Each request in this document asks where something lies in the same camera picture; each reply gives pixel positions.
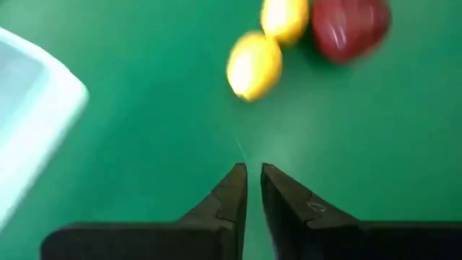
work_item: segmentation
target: green surface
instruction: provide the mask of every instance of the green surface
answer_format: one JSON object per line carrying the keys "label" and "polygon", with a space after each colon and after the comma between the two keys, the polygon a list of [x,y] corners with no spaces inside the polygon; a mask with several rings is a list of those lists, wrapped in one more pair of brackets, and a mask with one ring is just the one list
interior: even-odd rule
{"label": "green surface", "polygon": [[0,259],[37,259],[78,220],[174,220],[232,167],[249,170],[246,259],[271,259],[260,163],[365,220],[462,220],[462,1],[391,0],[373,57],[344,68],[284,50],[282,80],[244,103],[228,51],[260,0],[6,0],[0,26],[88,86],[90,103],[0,233]]}

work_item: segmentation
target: green table surface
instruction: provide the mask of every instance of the green table surface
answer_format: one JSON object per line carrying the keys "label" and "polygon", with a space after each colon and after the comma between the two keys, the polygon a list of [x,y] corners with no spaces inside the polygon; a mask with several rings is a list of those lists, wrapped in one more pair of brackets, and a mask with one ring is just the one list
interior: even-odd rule
{"label": "green table surface", "polygon": [[90,101],[0,233],[38,259],[71,222],[174,220],[235,162],[249,172],[244,257],[272,259],[259,173],[275,164],[363,220],[462,220],[462,1],[390,0],[372,57],[284,49],[274,91],[238,100],[230,48],[260,0],[3,0],[0,26],[60,59]]}

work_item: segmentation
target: white container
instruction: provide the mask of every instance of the white container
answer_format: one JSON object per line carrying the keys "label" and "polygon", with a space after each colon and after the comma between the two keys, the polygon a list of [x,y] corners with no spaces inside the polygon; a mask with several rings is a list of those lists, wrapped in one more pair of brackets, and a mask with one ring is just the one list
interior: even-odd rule
{"label": "white container", "polygon": [[61,62],[0,28],[0,231],[87,97]]}

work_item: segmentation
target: yellow lemon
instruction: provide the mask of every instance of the yellow lemon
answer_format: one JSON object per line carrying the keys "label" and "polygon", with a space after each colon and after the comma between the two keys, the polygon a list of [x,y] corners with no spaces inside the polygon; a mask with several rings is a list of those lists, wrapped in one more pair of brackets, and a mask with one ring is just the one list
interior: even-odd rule
{"label": "yellow lemon", "polygon": [[264,0],[261,27],[267,36],[292,45],[308,25],[308,0]]}
{"label": "yellow lemon", "polygon": [[232,48],[226,75],[234,93],[252,101],[269,91],[281,68],[282,53],[277,42],[260,32],[248,32]]}

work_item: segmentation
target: lemon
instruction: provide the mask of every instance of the lemon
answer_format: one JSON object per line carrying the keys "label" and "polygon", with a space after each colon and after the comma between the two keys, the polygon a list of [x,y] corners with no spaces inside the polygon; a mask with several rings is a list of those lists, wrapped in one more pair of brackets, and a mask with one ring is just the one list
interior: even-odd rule
{"label": "lemon", "polygon": [[308,0],[264,0],[261,27],[267,36],[292,45],[306,31]]}
{"label": "lemon", "polygon": [[277,42],[260,32],[248,32],[231,50],[226,75],[234,93],[247,101],[267,93],[278,80],[282,53]]}

